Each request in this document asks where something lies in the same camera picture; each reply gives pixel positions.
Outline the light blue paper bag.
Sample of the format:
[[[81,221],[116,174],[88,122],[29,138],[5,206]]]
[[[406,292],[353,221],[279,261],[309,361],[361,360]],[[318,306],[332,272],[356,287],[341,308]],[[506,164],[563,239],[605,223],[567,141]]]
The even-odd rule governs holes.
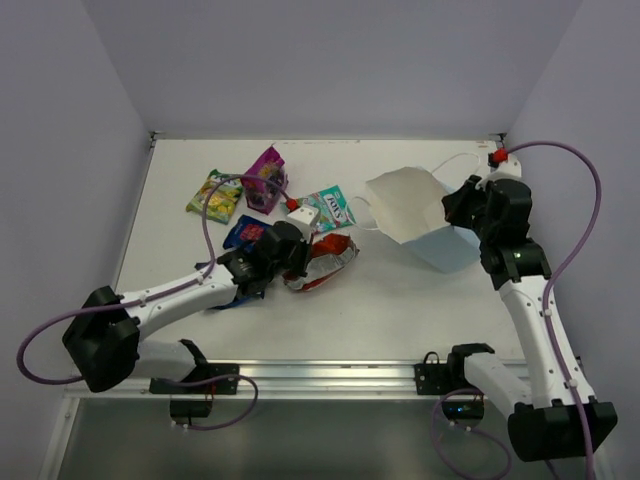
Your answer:
[[[469,268],[479,261],[479,240],[445,220],[442,199],[454,188],[436,176],[439,169],[460,157],[474,159],[471,174],[480,170],[479,154],[461,152],[431,169],[403,166],[365,181],[363,193],[349,198],[347,206],[364,209],[366,214],[351,213],[349,219],[361,230],[385,235],[441,273]]]

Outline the orange red chips bag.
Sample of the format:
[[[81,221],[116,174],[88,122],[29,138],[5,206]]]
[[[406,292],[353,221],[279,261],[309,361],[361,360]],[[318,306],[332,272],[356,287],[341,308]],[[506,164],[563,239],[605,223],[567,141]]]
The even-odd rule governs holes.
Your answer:
[[[329,233],[315,241],[305,276],[283,275],[284,285],[292,291],[306,292],[318,288],[335,277],[359,254],[349,235]]]

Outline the purple snack packet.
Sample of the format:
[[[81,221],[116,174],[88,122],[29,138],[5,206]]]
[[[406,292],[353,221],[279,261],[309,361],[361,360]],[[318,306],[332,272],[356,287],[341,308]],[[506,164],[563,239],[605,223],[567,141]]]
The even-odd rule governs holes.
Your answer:
[[[269,215],[288,185],[285,161],[273,147],[267,148],[241,179],[249,209]]]

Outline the blue red snack packet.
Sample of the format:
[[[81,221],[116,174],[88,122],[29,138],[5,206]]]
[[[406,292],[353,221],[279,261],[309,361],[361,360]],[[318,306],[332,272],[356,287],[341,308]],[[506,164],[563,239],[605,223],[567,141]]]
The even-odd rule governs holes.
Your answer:
[[[225,250],[239,248],[244,244],[254,244],[271,227],[249,215],[241,215],[223,241]]]

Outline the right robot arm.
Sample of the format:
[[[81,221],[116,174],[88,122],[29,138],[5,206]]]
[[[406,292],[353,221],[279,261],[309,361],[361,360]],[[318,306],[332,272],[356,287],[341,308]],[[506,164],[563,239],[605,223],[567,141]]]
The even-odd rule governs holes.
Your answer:
[[[562,326],[546,254],[528,235],[529,187],[472,175],[442,204],[451,225],[478,237],[481,265],[510,314],[529,372],[522,382],[489,345],[462,344],[447,357],[447,384],[489,397],[520,460],[592,459],[618,417],[612,403],[597,399]]]

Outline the blue Kettle chips bag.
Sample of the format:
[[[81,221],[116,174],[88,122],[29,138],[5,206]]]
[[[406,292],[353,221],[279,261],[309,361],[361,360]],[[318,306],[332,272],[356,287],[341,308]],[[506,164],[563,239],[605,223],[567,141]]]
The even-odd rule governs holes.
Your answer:
[[[207,266],[209,265],[208,262],[198,262],[194,264],[194,269],[195,270],[204,270]],[[263,300],[265,298],[265,290],[261,290],[259,292],[255,292],[251,295],[248,296],[244,296],[242,298],[240,297],[236,297],[233,301],[224,304],[224,305],[216,305],[216,306],[211,306],[208,308],[209,311],[213,311],[213,310],[217,310],[217,311],[222,311],[222,310],[227,310],[227,309],[231,309],[231,308],[235,308],[238,307],[240,305],[243,305],[246,302],[249,301],[253,301],[253,300]]]

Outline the green red snack packet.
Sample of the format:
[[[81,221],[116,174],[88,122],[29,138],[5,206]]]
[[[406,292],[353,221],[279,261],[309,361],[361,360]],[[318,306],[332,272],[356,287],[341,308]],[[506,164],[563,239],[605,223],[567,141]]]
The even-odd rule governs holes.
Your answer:
[[[296,198],[296,202],[300,206],[308,205],[319,211],[319,220],[314,230],[317,234],[353,225],[353,214],[338,185]]]

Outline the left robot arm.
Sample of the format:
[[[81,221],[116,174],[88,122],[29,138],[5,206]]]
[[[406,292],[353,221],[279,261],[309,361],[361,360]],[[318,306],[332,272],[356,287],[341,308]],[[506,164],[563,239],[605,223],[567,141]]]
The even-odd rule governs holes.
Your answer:
[[[278,221],[253,247],[229,251],[177,281],[122,295],[97,289],[74,314],[63,344],[94,393],[130,377],[168,379],[197,392],[208,379],[201,351],[190,341],[167,344],[150,336],[199,311],[257,295],[281,273],[305,275],[312,237],[310,225]]]

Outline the yellow green candy packet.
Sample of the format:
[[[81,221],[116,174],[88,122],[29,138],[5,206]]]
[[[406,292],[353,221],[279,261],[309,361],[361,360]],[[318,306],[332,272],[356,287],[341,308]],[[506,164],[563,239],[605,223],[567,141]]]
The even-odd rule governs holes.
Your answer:
[[[230,174],[217,169],[211,170],[205,182],[185,207],[186,212],[201,214],[221,224],[228,224],[243,194],[243,186],[238,179],[227,180]]]

